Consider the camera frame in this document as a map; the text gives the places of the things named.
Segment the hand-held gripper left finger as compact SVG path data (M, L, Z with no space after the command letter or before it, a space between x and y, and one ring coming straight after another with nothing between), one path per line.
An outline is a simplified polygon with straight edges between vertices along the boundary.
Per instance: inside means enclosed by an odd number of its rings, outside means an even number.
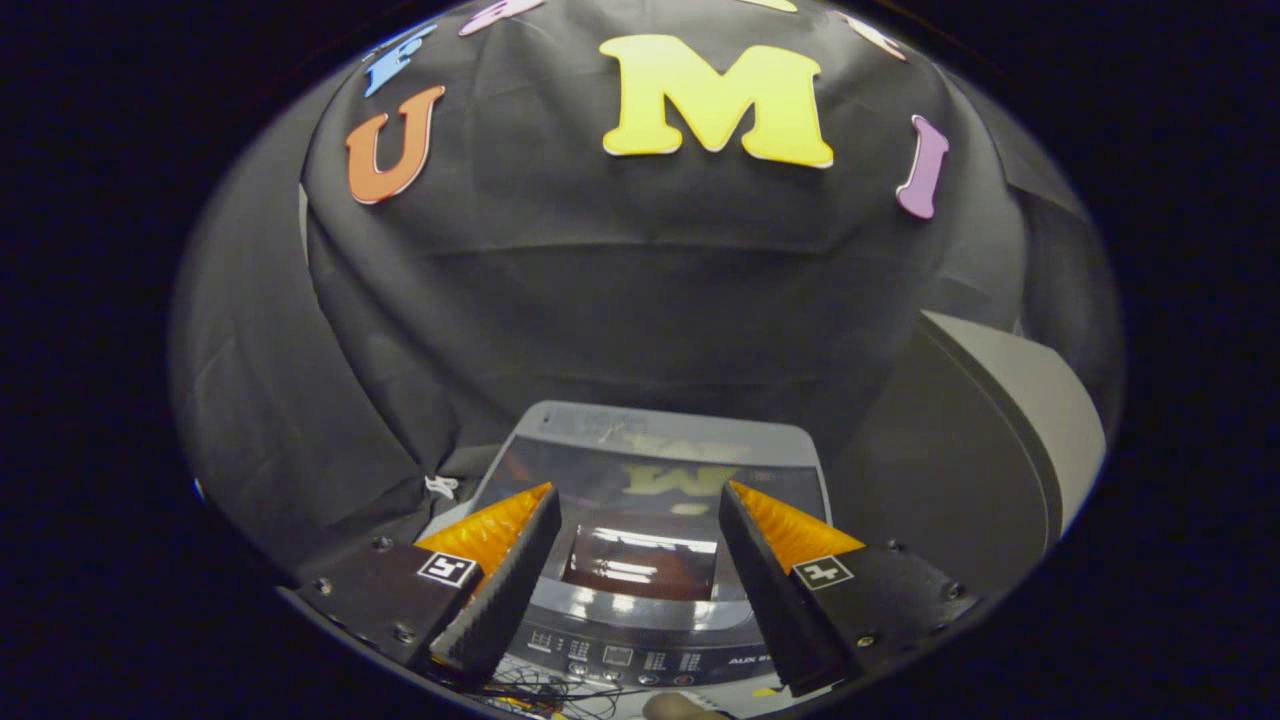
M306 577L297 596L412 673L484 683L518 630L561 524L559 493L543 483L412 544L356 544Z

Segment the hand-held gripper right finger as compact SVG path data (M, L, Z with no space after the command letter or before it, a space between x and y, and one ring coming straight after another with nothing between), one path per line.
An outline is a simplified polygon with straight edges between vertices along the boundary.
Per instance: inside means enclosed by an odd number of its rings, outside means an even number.
M868 544L737 480L722 489L719 529L774 670L799 698L899 669L983 601L899 544Z

